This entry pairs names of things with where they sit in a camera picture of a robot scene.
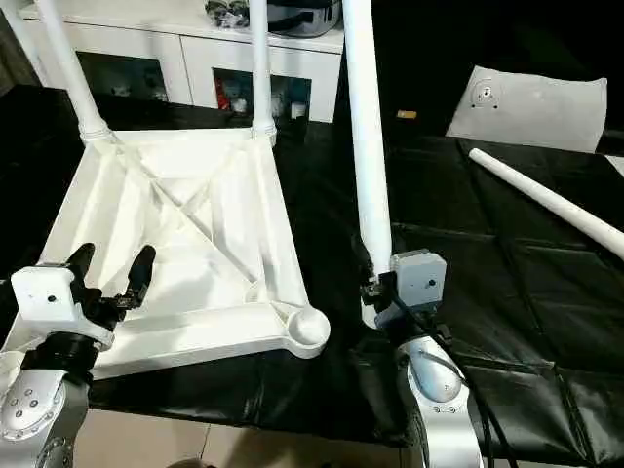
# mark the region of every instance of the white tube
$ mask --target white tube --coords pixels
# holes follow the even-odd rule
[[[360,232],[369,251],[374,274],[379,275],[390,269],[392,238],[372,35],[371,0],[344,0],[342,11]]]
[[[250,1],[253,44],[253,134],[267,135],[275,144],[277,129],[271,112],[271,69],[269,66],[269,23],[266,0]]]
[[[67,93],[78,116],[78,128],[84,141],[107,138],[111,135],[106,122],[99,116],[94,97],[89,90],[76,53],[69,42],[62,18],[54,0],[36,0],[41,20],[67,83]]]
[[[470,158],[510,183],[528,197],[559,215],[572,226],[587,234],[596,242],[624,259],[624,233],[605,223],[593,214],[574,205],[569,200],[537,183],[532,178],[519,173],[481,149],[474,148],[468,153]]]

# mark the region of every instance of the black tablecloth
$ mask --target black tablecloth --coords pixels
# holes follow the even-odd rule
[[[209,109],[103,97],[115,130],[247,123]],[[0,278],[36,261],[82,154],[62,92],[0,98]],[[94,407],[401,445],[392,348],[361,323],[351,247],[357,209],[348,125],[286,128],[275,148],[312,304],[331,321],[322,355],[273,351],[97,382]],[[624,264],[474,165],[478,146],[624,229],[622,178],[603,157],[468,143],[386,141],[393,238],[448,262],[440,309],[516,455],[624,463]],[[15,313],[5,283],[0,332]],[[478,417],[475,426],[480,431]]]

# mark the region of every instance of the white cabinet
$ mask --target white cabinet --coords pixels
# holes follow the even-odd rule
[[[26,19],[25,23],[46,68],[49,86],[65,88],[45,26],[38,19]],[[168,101],[193,103],[178,35],[91,24],[66,23],[65,26],[78,52],[157,60]]]
[[[182,37],[193,103],[217,107],[215,70],[252,72],[251,44]],[[310,80],[309,119],[331,122],[340,71],[340,54],[269,47],[271,74]]]
[[[57,6],[96,92],[144,98],[141,88],[149,82],[154,97],[161,95],[154,89],[163,88],[168,101],[217,107],[215,70],[231,75],[253,69],[250,32],[215,27],[204,0],[57,0]],[[45,68],[46,85],[64,88],[37,7],[19,13]],[[332,121],[343,45],[340,27],[315,38],[269,35],[271,74],[306,80],[310,120]],[[103,76],[94,80],[90,71]],[[133,75],[126,87],[108,84],[123,82],[124,73]]]

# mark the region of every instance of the tiled floor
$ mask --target tiled floor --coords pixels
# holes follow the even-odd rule
[[[319,437],[90,410],[75,468],[166,468],[201,458],[216,468],[420,468],[407,450]],[[506,468],[505,462],[496,468]],[[521,464],[522,468],[556,468]]]

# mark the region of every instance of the small orange object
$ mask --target small orange object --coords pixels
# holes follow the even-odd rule
[[[416,113],[415,110],[401,110],[401,109],[399,109],[397,111],[397,118],[398,119],[414,120],[416,118],[416,115],[418,115],[418,114]]]

